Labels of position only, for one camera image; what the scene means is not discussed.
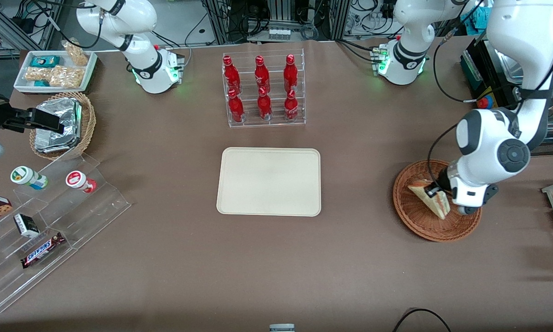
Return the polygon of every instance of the acrylic display stand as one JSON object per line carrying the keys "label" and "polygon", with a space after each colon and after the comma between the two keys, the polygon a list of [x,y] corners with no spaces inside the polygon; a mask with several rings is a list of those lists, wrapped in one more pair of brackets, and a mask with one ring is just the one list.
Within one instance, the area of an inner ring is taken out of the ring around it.
{"label": "acrylic display stand", "polygon": [[[0,218],[0,313],[131,206],[102,177],[98,164],[90,156],[71,150],[39,171],[49,180],[45,189],[20,185],[14,190],[21,206]],[[74,170],[94,179],[96,190],[86,194],[68,187],[65,177]],[[32,239],[21,236],[13,220],[18,213],[32,217],[41,233]],[[20,260],[57,233],[66,241],[23,269]]]}
{"label": "acrylic display stand", "polygon": [[[298,115],[294,122],[285,119],[285,78],[284,71],[286,65],[286,56],[293,54],[295,56],[295,65],[297,66],[297,102]],[[232,119],[229,111],[229,97],[227,92],[229,88],[225,78],[225,66],[223,66],[223,88],[225,93],[225,106],[227,110],[227,120],[232,128],[255,127],[271,125],[303,125],[307,121],[307,110],[305,107],[305,55],[303,48],[295,50],[282,51],[258,51],[258,52],[235,52],[223,53],[232,57],[234,66],[239,71],[241,80],[240,99],[243,103],[245,112],[245,121],[238,123]],[[272,101],[272,119],[264,121],[260,118],[258,109],[258,86],[256,84],[256,57],[262,55],[264,63],[270,73],[270,99]]]}

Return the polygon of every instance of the small white box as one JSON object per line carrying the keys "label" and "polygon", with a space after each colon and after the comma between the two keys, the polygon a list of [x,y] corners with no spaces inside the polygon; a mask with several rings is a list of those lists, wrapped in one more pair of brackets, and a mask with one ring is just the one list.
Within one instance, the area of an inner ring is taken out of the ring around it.
{"label": "small white box", "polygon": [[27,81],[24,79],[24,74],[26,69],[30,66],[32,58],[34,57],[43,57],[47,55],[57,55],[59,56],[59,65],[68,66],[68,67],[80,67],[73,63],[67,51],[30,51],[26,55],[22,68],[18,72],[16,81],[14,82],[14,88],[19,92],[23,93],[61,93],[61,92],[82,92],[87,89],[88,83],[90,82],[91,74],[94,71],[95,63],[98,59],[98,55],[93,51],[84,51],[88,57],[88,64],[86,67],[86,74],[82,80],[82,84],[77,89],[68,89],[61,86],[34,86],[34,81]]}

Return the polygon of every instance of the beige tray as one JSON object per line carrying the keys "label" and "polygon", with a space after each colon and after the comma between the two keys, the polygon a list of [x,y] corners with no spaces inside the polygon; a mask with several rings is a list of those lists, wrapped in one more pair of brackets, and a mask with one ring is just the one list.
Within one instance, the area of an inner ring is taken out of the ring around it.
{"label": "beige tray", "polygon": [[315,149],[227,148],[221,160],[217,210],[315,217],[321,211],[320,163]]}

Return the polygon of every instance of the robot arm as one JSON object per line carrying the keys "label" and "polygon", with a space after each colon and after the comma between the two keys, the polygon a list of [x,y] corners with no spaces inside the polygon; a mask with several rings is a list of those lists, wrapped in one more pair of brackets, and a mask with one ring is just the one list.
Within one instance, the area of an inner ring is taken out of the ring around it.
{"label": "robot arm", "polygon": [[378,75],[398,85],[413,82],[424,65],[424,57],[434,40],[432,23],[453,19],[459,15],[468,0],[397,0],[393,16],[403,25],[400,40],[381,44],[387,54]]}
{"label": "robot arm", "polygon": [[184,59],[157,50],[144,32],[157,24],[157,13],[147,0],[91,0],[95,8],[76,10],[84,30],[100,36],[123,52],[146,92],[161,93],[181,82]]}
{"label": "robot arm", "polygon": [[439,184],[452,191],[453,202],[466,207],[461,209],[465,213],[497,192],[494,183],[524,170],[530,150],[545,138],[553,75],[553,0],[496,0],[487,36],[523,69],[524,101],[517,117],[507,109],[474,109],[459,122],[456,138],[463,156],[441,173]]}

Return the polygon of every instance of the coca-cola bottle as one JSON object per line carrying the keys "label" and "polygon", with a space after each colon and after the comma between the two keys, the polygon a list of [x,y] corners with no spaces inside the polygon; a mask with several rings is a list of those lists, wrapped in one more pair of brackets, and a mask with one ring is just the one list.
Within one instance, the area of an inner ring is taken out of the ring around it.
{"label": "coca-cola bottle", "polygon": [[272,103],[268,97],[268,91],[265,87],[258,89],[258,108],[260,109],[260,118],[264,121],[272,119]]}
{"label": "coca-cola bottle", "polygon": [[223,57],[223,64],[225,65],[225,78],[227,79],[227,86],[230,89],[235,90],[237,94],[240,94],[241,80],[239,78],[238,69],[233,65],[232,57],[225,55]]}
{"label": "coca-cola bottle", "polygon": [[297,111],[297,107],[299,106],[299,103],[297,102],[297,98],[295,97],[295,91],[290,90],[289,93],[286,95],[285,100],[285,118],[288,121],[294,121],[297,119],[297,114],[299,113]]}
{"label": "coca-cola bottle", "polygon": [[285,66],[285,92],[291,90],[297,90],[297,66],[293,54],[287,55]]}
{"label": "coca-cola bottle", "polygon": [[245,121],[245,113],[243,111],[243,103],[241,102],[241,99],[238,97],[238,93],[235,89],[229,89],[229,92],[227,93],[229,95],[229,111],[232,112],[232,119],[235,122],[244,122]]}
{"label": "coca-cola bottle", "polygon": [[262,55],[256,57],[256,84],[259,88],[266,88],[266,93],[270,93],[270,75],[268,74],[268,68],[264,65],[264,58]]}

